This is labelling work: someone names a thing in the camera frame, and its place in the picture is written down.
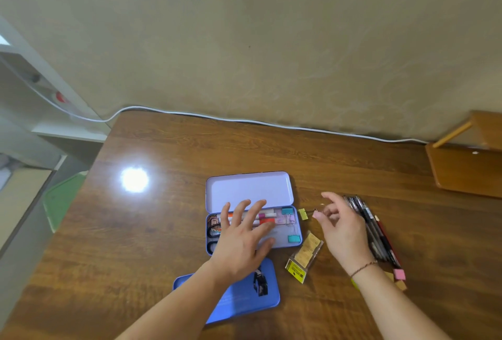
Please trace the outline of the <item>person's right hand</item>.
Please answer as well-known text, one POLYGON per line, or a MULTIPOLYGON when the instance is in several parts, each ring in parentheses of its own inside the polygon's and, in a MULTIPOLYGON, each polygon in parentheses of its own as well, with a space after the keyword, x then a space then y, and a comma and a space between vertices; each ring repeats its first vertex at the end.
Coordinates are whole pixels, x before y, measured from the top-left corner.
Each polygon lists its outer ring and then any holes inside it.
POLYGON ((329 191, 321 195, 331 203, 320 212, 330 216, 334 224, 332 232, 323 232, 324 241, 344 271, 353 277, 363 268, 375 264, 368 245, 366 223, 340 195, 329 191))

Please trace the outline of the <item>person's left hand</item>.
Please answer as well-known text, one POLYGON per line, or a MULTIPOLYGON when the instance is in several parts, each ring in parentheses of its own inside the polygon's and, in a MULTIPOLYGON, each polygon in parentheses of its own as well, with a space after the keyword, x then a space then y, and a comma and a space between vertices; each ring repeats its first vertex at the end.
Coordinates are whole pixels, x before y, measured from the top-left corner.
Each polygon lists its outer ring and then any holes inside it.
POLYGON ((269 233, 275 228, 273 223, 253 226, 249 231, 245 229, 242 214, 252 207, 248 207, 250 203, 246 199, 237 204, 229 220, 230 227, 221 231, 209 261, 217 281, 223 286, 228 287, 257 269, 262 261, 255 261, 255 252, 266 239, 272 238, 269 233))

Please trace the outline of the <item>person's left forearm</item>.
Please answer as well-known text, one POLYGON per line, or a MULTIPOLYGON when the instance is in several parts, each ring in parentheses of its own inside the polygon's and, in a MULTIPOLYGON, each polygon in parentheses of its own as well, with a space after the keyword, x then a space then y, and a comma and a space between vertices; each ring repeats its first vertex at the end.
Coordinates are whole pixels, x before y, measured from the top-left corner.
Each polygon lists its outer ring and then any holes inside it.
POLYGON ((228 272, 208 261, 116 340, 197 340, 232 283, 228 272))

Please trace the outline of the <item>person's right forearm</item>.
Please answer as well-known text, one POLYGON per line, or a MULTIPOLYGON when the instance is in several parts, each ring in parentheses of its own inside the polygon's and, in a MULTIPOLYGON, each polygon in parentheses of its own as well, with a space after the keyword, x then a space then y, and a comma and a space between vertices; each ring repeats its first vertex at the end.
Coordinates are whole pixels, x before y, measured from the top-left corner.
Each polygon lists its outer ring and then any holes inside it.
POLYGON ((384 340, 452 340, 375 263, 351 277, 384 340))

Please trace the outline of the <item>orange white pen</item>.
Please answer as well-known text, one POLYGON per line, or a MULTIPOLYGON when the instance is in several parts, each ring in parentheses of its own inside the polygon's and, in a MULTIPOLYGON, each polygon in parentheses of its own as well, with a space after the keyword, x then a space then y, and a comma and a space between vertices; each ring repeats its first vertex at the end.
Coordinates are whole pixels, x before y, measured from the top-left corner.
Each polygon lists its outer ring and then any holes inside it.
MULTIPOLYGON (((245 211, 242 214, 242 219, 244 219, 244 217, 246 217, 246 215, 247 215, 247 212, 245 211)), ((230 221, 232 220, 232 217, 233 217, 233 212, 230 212, 229 213, 229 220, 230 221)), ((255 220, 259 220, 259 219, 265 218, 265 217, 277 217, 277 213, 275 212, 274 209, 260 210, 259 213, 256 215, 255 220)), ((218 220, 220 220, 220 214, 217 214, 216 218, 218 220)))

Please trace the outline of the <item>black scissors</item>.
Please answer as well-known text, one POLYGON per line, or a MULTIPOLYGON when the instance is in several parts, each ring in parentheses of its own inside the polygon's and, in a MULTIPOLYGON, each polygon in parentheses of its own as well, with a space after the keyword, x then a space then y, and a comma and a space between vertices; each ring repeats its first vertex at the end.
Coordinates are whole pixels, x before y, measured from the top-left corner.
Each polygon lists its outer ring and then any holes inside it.
POLYGON ((206 252, 211 256, 221 235, 219 215, 210 215, 206 219, 206 252))

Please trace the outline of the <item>open lilac tin pencil case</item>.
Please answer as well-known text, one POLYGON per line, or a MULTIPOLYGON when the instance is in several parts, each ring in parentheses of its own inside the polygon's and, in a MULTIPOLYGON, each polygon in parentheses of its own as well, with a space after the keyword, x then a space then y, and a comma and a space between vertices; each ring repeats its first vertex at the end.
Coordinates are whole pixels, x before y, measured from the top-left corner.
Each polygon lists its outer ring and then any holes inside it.
POLYGON ((205 186, 205 209, 207 216, 221 213, 224 204, 230 202, 230 212, 242 200, 249 199, 254 204, 260 199, 267 201, 262 210, 274 209, 277 224, 269 233, 275 238, 276 248, 297 247, 303 243, 298 210, 293 206, 294 195, 290 176, 284 171, 246 173, 210 177, 205 186), (281 208, 294 208, 294 214, 283 216, 281 208), (300 244, 288 243, 288 235, 300 235, 300 244))

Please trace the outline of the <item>black binder clip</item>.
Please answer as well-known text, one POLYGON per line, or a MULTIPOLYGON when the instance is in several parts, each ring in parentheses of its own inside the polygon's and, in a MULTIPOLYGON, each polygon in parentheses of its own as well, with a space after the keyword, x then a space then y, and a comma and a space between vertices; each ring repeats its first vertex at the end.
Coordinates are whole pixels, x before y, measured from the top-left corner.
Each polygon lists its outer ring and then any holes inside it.
POLYGON ((267 280, 261 270, 261 267, 258 267, 254 271, 253 286, 259 297, 268 295, 267 280))

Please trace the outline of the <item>clear packet with yellow label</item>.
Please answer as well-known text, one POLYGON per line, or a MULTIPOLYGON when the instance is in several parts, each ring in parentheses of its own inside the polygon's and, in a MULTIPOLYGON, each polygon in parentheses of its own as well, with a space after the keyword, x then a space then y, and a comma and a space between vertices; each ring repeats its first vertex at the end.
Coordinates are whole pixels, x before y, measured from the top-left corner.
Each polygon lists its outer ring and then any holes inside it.
POLYGON ((312 266, 323 244, 323 240, 308 230, 300 249, 289 257, 285 270, 298 282, 304 284, 309 268, 312 266))

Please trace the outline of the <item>bunch of black pens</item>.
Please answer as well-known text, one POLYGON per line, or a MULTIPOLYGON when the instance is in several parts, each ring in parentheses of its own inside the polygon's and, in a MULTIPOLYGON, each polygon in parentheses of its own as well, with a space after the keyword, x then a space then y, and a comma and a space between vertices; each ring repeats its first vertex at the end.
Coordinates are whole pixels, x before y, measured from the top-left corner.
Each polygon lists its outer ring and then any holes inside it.
POLYGON ((374 215, 367 204, 356 195, 345 195, 343 196, 343 198, 348 203, 348 205, 364 219, 367 228, 368 244, 376 260, 388 262, 393 267, 383 246, 383 243, 380 240, 379 232, 374 221, 374 215))

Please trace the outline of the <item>blue tin tray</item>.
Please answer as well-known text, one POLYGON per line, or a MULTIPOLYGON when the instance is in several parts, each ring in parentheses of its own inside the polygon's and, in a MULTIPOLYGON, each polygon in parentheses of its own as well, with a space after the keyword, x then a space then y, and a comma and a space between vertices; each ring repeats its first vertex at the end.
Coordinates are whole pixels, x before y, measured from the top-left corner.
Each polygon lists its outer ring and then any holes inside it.
POLYGON ((267 280, 268 295, 261 297, 257 295, 253 286, 254 272, 252 272, 226 290, 206 324, 270 309, 279 305, 281 298, 272 260, 265 258, 259 267, 261 267, 267 280))

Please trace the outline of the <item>red pencil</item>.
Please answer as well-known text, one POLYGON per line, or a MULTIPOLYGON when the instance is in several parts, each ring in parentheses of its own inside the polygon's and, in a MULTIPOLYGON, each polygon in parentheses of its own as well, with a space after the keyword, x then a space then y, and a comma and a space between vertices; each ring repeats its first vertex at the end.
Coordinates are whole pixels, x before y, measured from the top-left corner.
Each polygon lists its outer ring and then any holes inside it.
POLYGON ((386 250, 386 252, 388 254, 388 257, 390 259, 390 262, 392 263, 392 265, 393 265, 394 268, 400 269, 401 268, 401 264, 398 261, 398 258, 396 256, 394 250, 393 250, 393 247, 392 247, 390 241, 388 240, 388 237, 386 236, 384 227, 381 224, 380 219, 378 218, 378 216, 374 216, 374 221, 375 221, 375 224, 376 224, 378 232, 379 232, 380 240, 383 243, 383 246, 384 246, 384 248, 385 248, 385 250, 386 250))

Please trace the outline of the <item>wooden desk shelf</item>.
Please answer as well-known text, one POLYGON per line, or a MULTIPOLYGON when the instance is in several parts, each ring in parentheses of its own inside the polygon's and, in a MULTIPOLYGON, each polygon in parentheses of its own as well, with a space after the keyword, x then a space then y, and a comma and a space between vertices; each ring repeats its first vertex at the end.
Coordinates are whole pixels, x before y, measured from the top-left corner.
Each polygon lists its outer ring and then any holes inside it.
POLYGON ((502 199, 502 113, 471 111, 465 122, 425 150, 439 188, 502 199), (478 134, 478 144, 451 144, 468 130, 478 134))

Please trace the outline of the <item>green plastic board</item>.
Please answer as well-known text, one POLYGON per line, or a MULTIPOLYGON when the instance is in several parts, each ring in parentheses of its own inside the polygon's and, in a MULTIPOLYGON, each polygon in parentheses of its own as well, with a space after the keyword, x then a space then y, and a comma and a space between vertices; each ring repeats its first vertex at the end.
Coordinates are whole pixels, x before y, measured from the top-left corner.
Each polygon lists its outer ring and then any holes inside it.
POLYGON ((44 193, 42 203, 53 234, 59 229, 87 174, 88 171, 78 172, 44 193))

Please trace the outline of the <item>white shelf unit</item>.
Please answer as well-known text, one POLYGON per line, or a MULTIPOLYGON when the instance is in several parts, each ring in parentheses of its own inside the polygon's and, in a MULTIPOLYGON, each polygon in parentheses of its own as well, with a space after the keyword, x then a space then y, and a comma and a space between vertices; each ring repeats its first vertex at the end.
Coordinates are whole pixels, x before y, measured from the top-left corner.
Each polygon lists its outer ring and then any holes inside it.
POLYGON ((1 15, 0 116, 43 137, 104 142, 111 130, 1 15), (68 106, 54 102, 57 91, 68 106))

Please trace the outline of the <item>beige cabinet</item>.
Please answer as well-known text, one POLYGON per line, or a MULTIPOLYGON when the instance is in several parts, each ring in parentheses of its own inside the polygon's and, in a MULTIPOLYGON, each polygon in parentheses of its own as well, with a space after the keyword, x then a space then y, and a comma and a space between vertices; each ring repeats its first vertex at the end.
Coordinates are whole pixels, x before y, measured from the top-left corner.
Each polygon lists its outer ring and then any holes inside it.
POLYGON ((0 256, 51 173, 47 169, 18 168, 0 191, 0 256))

